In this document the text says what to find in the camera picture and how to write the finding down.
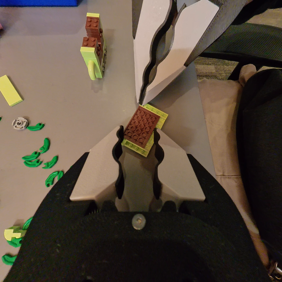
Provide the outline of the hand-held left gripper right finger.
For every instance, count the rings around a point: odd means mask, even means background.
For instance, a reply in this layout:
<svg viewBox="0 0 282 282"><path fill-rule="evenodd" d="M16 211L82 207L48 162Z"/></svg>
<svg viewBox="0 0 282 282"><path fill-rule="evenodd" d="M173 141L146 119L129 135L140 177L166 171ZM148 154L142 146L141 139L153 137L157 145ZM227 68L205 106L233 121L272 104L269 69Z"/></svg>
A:
<svg viewBox="0 0 282 282"><path fill-rule="evenodd" d="M204 201L205 195L192 168L189 158L179 145L160 129L154 129L155 158L157 164L153 178L155 198L175 202Z"/></svg>

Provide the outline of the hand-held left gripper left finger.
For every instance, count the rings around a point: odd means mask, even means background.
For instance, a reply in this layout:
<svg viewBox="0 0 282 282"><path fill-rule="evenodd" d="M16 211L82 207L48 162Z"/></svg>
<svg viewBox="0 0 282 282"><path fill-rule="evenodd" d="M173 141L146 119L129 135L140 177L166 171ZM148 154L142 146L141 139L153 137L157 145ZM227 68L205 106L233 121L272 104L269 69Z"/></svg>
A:
<svg viewBox="0 0 282 282"><path fill-rule="evenodd" d="M119 158L123 139L124 127L117 126L89 151L70 195L71 201L94 200L97 206L102 206L106 200L122 198L124 175Z"/></svg>

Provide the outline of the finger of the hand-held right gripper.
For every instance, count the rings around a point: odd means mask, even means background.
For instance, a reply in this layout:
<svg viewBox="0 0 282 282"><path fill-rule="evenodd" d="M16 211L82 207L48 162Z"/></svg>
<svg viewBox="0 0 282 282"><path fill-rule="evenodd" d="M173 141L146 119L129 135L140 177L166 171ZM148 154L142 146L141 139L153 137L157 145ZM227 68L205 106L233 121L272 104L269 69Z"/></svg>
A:
<svg viewBox="0 0 282 282"><path fill-rule="evenodd" d="M186 60L218 10L218 5L207 0L182 6L173 26L169 50L164 58L157 63L152 80L143 91L142 105L156 97L185 69Z"/></svg>
<svg viewBox="0 0 282 282"><path fill-rule="evenodd" d="M171 26L176 9L176 1L144 0L142 1L138 21L133 34L135 60L136 99L139 104L145 100L146 88L149 85L150 73L157 63L157 47Z"/></svg>

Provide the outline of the black mesh chair seat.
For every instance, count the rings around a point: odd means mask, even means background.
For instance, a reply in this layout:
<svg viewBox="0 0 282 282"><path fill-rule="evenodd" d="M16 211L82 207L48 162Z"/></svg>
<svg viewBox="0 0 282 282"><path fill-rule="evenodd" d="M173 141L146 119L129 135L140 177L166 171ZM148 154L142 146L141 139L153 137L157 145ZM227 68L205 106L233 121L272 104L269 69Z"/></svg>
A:
<svg viewBox="0 0 282 282"><path fill-rule="evenodd" d="M199 57L238 62L228 80L237 80L242 66L282 68L282 29L261 24L231 25Z"/></svg>

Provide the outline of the brown and lime brick assembly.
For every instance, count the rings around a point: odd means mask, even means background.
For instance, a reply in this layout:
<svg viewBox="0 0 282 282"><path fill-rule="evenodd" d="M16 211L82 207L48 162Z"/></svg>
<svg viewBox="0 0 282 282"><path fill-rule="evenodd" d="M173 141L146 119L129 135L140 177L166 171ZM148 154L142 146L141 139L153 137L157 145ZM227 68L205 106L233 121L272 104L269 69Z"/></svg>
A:
<svg viewBox="0 0 282 282"><path fill-rule="evenodd" d="M107 47L100 14L87 13L85 29L87 36L83 38L80 52L88 68L90 79L103 78Z"/></svg>

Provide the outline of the scatter of green leaf pieces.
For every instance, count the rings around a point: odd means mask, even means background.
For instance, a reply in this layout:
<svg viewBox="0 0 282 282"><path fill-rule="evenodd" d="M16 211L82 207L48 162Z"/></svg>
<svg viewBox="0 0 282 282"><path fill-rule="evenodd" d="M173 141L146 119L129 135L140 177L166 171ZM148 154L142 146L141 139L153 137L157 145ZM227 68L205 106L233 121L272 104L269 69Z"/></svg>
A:
<svg viewBox="0 0 282 282"><path fill-rule="evenodd" d="M26 129L28 129L30 131L39 131L39 130L43 129L44 126L45 125L43 123L37 123L35 126L28 125L28 127ZM22 157L23 164L26 167L30 167L30 168L39 167L43 163L43 161L41 161L39 159L39 157L40 157L41 154L46 153L49 150L50 144L51 144L51 142L50 142L49 138L45 138L44 142L43 142L43 146L41 146L38 151L34 151L30 155L26 155L26 156ZM57 161L58 161L58 156L56 155L56 156L54 156L52 158L51 161L48 161L48 162L44 163L43 169L50 169L50 168L52 168L57 163ZM62 178L63 175L64 175L64 171L62 171L62 170L61 171L54 171L54 172L52 172L47 177L47 179L45 180L45 186L47 188L50 187L51 185L54 184L55 178L57 178L57 180L59 180L60 178ZM21 227L23 230L27 230L28 229L32 218L33 217L29 218L23 224L23 226ZM6 241L12 247L19 248L22 245L22 240L23 240L23 237L18 238L18 239L13 239L12 241L7 241L7 240ZM1 259L2 259L2 262L4 264L6 264L6 265L13 265L13 263L16 260L16 257L17 257L17 255L13 256L11 254L5 254L5 255L2 256Z"/></svg>

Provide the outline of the person's black jacket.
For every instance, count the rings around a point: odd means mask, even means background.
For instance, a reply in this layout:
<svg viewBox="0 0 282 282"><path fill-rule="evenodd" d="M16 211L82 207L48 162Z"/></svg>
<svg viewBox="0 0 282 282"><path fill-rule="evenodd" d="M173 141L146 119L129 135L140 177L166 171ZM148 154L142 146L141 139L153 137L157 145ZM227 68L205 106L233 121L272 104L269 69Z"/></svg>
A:
<svg viewBox="0 0 282 282"><path fill-rule="evenodd" d="M236 138L246 195L259 233L281 266L282 72L267 69L243 88Z"/></svg>

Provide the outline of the grey round plate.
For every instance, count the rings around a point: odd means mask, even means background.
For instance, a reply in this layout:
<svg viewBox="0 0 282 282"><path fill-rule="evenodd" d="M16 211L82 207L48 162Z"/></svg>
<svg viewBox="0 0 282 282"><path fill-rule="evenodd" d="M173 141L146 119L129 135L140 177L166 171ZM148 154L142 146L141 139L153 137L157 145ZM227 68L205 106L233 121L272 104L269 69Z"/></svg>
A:
<svg viewBox="0 0 282 282"><path fill-rule="evenodd" d="M16 130L25 130L29 125L29 121L23 117L18 117L12 121L12 126Z"/></svg>

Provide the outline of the small lime brick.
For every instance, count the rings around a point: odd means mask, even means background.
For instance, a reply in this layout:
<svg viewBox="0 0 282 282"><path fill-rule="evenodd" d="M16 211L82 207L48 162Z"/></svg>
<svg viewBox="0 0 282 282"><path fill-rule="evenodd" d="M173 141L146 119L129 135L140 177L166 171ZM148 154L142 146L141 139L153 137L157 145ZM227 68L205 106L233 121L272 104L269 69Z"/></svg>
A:
<svg viewBox="0 0 282 282"><path fill-rule="evenodd" d="M4 230L4 237L7 241L21 238L25 235L26 230L23 230L20 226L12 226Z"/></svg>

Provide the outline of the blue plastic bin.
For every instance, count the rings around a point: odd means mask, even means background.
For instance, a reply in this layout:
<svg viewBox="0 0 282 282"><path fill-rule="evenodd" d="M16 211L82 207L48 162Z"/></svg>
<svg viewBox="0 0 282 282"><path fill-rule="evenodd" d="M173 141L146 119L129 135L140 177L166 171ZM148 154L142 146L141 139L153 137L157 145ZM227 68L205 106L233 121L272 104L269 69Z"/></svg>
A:
<svg viewBox="0 0 282 282"><path fill-rule="evenodd" d="M77 0L1 0L1 7L11 6L78 6Z"/></svg>

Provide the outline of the long lime flat tile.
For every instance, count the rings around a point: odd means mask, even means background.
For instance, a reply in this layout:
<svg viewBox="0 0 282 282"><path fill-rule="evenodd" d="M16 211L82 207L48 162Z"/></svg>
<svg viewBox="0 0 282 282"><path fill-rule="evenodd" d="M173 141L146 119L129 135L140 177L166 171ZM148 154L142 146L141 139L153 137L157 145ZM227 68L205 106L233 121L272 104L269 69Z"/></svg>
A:
<svg viewBox="0 0 282 282"><path fill-rule="evenodd" d="M7 75L0 77L0 91L9 106L14 106L23 101Z"/></svg>

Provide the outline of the metal key clip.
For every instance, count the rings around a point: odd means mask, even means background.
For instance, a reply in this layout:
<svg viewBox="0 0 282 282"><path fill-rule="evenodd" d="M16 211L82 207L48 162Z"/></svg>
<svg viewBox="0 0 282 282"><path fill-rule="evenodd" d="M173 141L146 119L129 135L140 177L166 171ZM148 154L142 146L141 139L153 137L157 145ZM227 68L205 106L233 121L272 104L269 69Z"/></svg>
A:
<svg viewBox="0 0 282 282"><path fill-rule="evenodd" d="M272 281L281 282L281 269L278 263L274 260L271 260L269 263L268 275Z"/></svg>

